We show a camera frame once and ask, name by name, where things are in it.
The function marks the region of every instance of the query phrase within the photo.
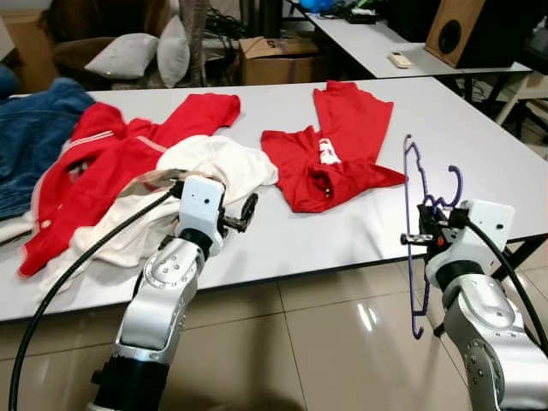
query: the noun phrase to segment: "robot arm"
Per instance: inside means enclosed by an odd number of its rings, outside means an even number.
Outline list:
[[[224,185],[201,176],[185,181],[176,237],[163,244],[143,268],[112,355],[92,381],[99,385],[88,411],[156,411],[206,260],[220,252],[226,227],[245,231],[253,216],[252,194],[240,219],[225,217]]]
[[[486,275],[494,254],[459,223],[467,217],[502,250],[514,210],[478,200],[463,202],[449,219],[433,207],[419,210],[420,235],[402,242],[428,246],[426,277],[444,293],[444,329],[461,353],[474,411],[548,409],[548,358],[501,284]]]

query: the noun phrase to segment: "cushion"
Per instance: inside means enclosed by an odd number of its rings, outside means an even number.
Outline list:
[[[174,87],[188,71],[190,49],[178,15],[171,18],[160,36],[157,59],[160,76],[168,88]]]
[[[86,70],[107,79],[139,79],[145,74],[157,47],[158,39],[150,34],[125,34],[97,54],[86,65]]]

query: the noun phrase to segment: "tiled floor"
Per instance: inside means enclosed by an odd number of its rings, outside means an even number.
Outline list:
[[[548,328],[545,245],[520,275]],[[432,291],[433,324],[443,317],[440,296]],[[21,409],[83,410],[122,311],[47,319],[25,363]],[[425,334],[415,341],[401,263],[202,294],[188,312],[161,409],[470,410],[458,352],[447,337],[433,337],[428,319],[420,323]],[[0,326],[0,403],[22,326]]]

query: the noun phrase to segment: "cardboard box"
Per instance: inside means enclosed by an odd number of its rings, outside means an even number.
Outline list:
[[[240,40],[241,81],[245,86],[327,80],[329,61],[311,39]]]

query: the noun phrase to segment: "white table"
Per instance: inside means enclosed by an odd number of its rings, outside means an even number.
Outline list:
[[[508,68],[452,68],[426,51],[424,43],[409,43],[383,22],[350,24],[342,19],[323,19],[313,13],[304,15],[378,79],[531,72],[530,68],[519,63]],[[396,67],[388,59],[393,52],[402,53],[411,62],[411,67]]]
[[[411,133],[423,154],[429,188],[434,194],[452,196],[455,181],[446,169],[448,164],[456,164],[464,177],[464,199],[480,198],[515,208],[512,239],[548,233],[546,163],[522,143],[433,78],[364,80],[357,84],[377,98],[395,102],[379,164],[402,170],[402,142]],[[318,127],[313,105],[316,87],[325,85],[92,95],[120,108],[126,119],[146,116],[163,122],[191,92],[234,93],[241,98],[241,115],[232,128],[221,133],[245,146],[259,148],[265,129],[297,131],[308,125]],[[412,204],[420,200],[418,183],[417,176],[412,186]],[[416,222],[414,209],[413,213],[412,221]],[[294,214],[277,188],[266,188],[259,194],[249,230],[232,235],[223,251],[207,262],[200,288],[402,259],[407,251],[399,243],[404,229],[403,187],[371,190],[321,214]],[[25,281],[15,275],[20,263],[16,249],[22,242],[0,247],[0,320],[30,316],[36,307],[39,274]],[[137,272],[137,268],[121,270],[93,263],[70,291],[56,298],[50,313],[128,301]]]

